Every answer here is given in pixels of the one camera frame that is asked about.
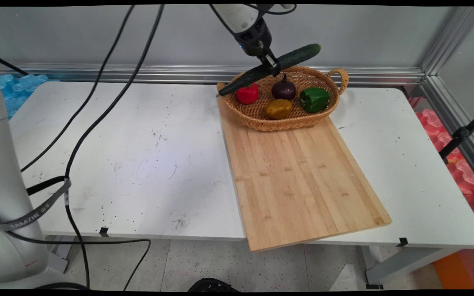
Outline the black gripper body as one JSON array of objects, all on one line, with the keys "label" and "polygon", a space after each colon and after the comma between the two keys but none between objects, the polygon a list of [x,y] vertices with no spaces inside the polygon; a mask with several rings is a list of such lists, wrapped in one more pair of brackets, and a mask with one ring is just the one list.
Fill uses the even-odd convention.
[{"label": "black gripper body", "polygon": [[275,59],[270,49],[272,36],[262,18],[251,20],[234,20],[234,38],[248,56],[258,59]]}]

